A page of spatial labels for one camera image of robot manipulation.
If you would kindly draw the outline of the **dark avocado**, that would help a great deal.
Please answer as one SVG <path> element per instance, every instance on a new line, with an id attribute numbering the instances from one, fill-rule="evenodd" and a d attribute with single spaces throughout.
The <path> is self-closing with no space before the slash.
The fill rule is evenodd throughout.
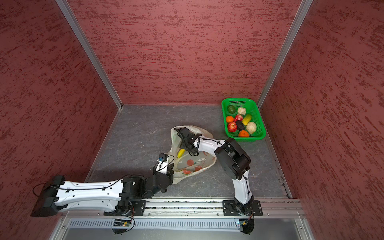
<path id="1" fill-rule="evenodd" d="M 244 131 L 246 129 L 242 121 L 236 121 L 236 125 L 237 125 L 237 130 L 239 131 Z"/>

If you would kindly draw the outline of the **red apple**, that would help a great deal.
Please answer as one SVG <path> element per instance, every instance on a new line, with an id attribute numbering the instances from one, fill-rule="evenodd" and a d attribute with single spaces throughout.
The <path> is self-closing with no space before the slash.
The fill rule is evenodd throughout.
<path id="1" fill-rule="evenodd" d="M 238 129 L 236 122 L 230 122 L 230 123 L 228 123 L 228 125 L 227 125 L 227 129 L 228 129 L 228 131 L 229 131 L 230 133 L 234 133 L 234 132 L 236 132 L 237 129 Z"/>

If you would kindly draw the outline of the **yellow banana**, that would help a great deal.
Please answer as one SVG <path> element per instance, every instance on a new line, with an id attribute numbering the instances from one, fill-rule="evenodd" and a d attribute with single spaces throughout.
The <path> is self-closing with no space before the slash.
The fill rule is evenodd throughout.
<path id="1" fill-rule="evenodd" d="M 183 155 L 185 154 L 185 151 L 184 149 L 180 149 L 177 153 L 177 158 L 180 159 L 183 157 Z"/>

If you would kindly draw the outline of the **large orange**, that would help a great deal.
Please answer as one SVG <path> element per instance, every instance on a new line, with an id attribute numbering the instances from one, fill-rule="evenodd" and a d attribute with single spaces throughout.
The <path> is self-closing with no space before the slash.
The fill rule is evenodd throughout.
<path id="1" fill-rule="evenodd" d="M 249 136 L 250 136 L 250 134 L 245 130 L 240 131 L 238 134 L 238 137 L 240 137 L 240 138 L 247 138 Z"/>

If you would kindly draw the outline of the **green lime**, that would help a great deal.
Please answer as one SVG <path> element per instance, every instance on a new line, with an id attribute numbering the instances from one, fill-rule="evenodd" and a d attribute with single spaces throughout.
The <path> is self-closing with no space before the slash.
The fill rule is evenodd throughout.
<path id="1" fill-rule="evenodd" d="M 235 114 L 237 112 L 237 108 L 233 105 L 228 105 L 227 110 L 229 114 Z"/>

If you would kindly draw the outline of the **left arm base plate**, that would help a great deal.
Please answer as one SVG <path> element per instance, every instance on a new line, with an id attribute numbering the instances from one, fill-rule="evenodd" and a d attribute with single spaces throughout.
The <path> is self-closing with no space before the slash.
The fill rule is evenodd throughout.
<path id="1" fill-rule="evenodd" d="M 136 202 L 118 201 L 118 204 L 111 211 L 104 212 L 104 216 L 143 216 L 146 203 L 146 200 Z"/>

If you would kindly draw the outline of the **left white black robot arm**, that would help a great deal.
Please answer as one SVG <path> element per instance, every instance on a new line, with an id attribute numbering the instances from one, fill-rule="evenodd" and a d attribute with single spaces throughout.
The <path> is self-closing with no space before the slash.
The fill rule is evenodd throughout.
<path id="1" fill-rule="evenodd" d="M 148 178 L 126 175 L 118 180 L 98 183 L 71 182 L 64 176 L 55 176 L 44 184 L 31 217 L 51 217 L 74 210 L 98 210 L 107 216 L 124 215 L 135 209 L 135 203 L 165 193 L 173 184 L 173 167 L 174 164 L 160 163 Z"/>

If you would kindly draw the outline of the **red strawberry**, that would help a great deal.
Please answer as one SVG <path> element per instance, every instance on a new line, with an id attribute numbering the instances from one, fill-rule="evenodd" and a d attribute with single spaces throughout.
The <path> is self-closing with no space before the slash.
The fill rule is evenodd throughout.
<path id="1" fill-rule="evenodd" d="M 238 114 L 238 115 L 235 116 L 234 121 L 235 121 L 235 122 L 237 122 L 237 121 L 242 121 L 243 118 L 244 118 L 243 115 Z"/>

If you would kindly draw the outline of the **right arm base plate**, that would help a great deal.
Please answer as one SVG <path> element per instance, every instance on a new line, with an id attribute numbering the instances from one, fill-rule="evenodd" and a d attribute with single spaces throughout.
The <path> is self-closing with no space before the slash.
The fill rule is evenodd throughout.
<path id="1" fill-rule="evenodd" d="M 251 216 L 261 217 L 263 216 L 263 210 L 260 201 L 251 200 L 245 205 L 242 205 L 236 200 L 224 200 L 222 201 L 223 213 L 226 217 L 242 217 Z"/>

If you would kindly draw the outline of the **printed translucent plastic bag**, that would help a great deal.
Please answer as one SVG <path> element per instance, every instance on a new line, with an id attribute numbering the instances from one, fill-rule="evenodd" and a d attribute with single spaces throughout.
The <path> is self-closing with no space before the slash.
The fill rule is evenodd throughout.
<path id="1" fill-rule="evenodd" d="M 187 151 L 182 158 L 177 158 L 177 153 L 181 149 L 182 139 L 177 135 L 176 130 L 171 130 L 171 149 L 167 153 L 175 157 L 174 164 L 174 179 L 173 185 L 178 184 L 183 179 L 198 175 L 210 167 L 217 160 L 214 153 L 210 154 L 206 151 L 199 151 L 197 156 L 191 156 Z"/>

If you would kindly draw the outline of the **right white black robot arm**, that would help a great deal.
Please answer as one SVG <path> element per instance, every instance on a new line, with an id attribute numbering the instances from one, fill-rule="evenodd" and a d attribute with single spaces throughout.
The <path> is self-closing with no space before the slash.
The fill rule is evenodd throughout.
<path id="1" fill-rule="evenodd" d="M 251 159 L 235 139 L 214 140 L 197 134 L 182 138 L 181 149 L 191 154 L 206 152 L 216 156 L 225 173 L 233 181 L 237 212 L 243 216 L 251 213 L 254 202 L 249 183 Z"/>

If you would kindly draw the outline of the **yellow green mango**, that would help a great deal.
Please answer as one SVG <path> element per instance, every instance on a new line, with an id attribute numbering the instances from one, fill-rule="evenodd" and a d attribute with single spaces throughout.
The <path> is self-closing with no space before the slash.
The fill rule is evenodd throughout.
<path id="1" fill-rule="evenodd" d="M 245 126 L 247 126 L 248 123 L 252 120 L 252 118 L 253 118 L 253 117 L 252 117 L 251 114 L 246 114 L 246 115 L 244 116 L 243 120 L 242 120 L 243 124 L 244 124 Z"/>

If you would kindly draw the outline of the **green plastic basket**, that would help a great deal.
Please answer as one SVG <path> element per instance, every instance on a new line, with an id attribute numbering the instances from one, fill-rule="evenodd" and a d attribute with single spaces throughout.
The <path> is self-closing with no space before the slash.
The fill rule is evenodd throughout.
<path id="1" fill-rule="evenodd" d="M 225 132 L 238 142 L 254 142 L 266 137 L 257 104 L 251 99 L 228 98 L 221 102 Z"/>

